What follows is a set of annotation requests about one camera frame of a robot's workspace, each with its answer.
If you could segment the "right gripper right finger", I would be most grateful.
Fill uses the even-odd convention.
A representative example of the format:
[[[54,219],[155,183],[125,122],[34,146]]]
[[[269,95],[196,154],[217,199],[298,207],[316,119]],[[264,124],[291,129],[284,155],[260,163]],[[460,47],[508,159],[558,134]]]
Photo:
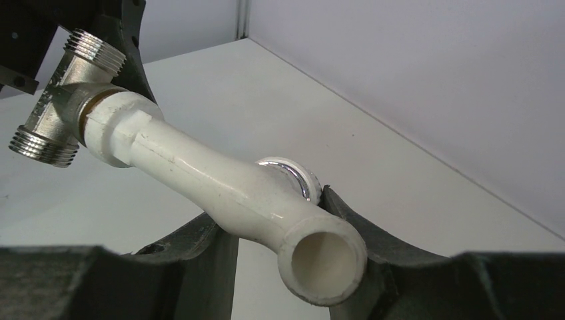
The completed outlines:
[[[468,251],[443,257],[391,235],[329,186],[320,207],[366,243],[359,288],[331,319],[563,319],[564,254]]]

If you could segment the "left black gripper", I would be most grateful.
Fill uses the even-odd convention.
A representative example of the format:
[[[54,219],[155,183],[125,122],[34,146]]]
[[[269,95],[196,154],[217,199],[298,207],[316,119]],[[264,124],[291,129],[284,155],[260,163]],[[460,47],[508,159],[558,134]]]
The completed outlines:
[[[84,29],[94,19],[94,35],[125,55],[112,84],[155,102],[139,48],[145,6],[144,0],[2,1],[1,88],[33,94],[39,85],[36,76],[57,29]]]

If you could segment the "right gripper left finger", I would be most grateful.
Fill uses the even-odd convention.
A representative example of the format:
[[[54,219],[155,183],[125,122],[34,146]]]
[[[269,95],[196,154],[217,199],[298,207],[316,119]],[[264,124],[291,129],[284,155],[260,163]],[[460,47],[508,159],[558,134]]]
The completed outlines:
[[[230,319],[239,240],[201,214],[135,254],[1,248],[2,319]]]

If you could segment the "metal tee pipe fitting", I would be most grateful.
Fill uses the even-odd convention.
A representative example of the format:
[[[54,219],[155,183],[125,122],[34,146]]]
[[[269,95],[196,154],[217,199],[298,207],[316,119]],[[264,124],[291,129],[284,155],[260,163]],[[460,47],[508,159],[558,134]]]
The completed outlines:
[[[84,142],[82,112],[120,91],[111,81],[125,61],[125,54],[112,45],[75,29],[30,116],[10,140],[10,150],[54,167],[70,166]]]

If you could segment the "white plastic water faucet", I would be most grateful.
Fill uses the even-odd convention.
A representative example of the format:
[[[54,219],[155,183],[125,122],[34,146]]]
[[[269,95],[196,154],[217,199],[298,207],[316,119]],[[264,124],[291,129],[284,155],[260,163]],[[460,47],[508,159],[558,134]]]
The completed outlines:
[[[83,140],[100,160],[141,170],[226,232],[269,248],[283,283],[303,301],[333,306],[358,289],[365,242],[350,223],[320,207],[321,185],[302,165],[280,157],[252,163],[215,151],[130,91],[104,97],[87,112]]]

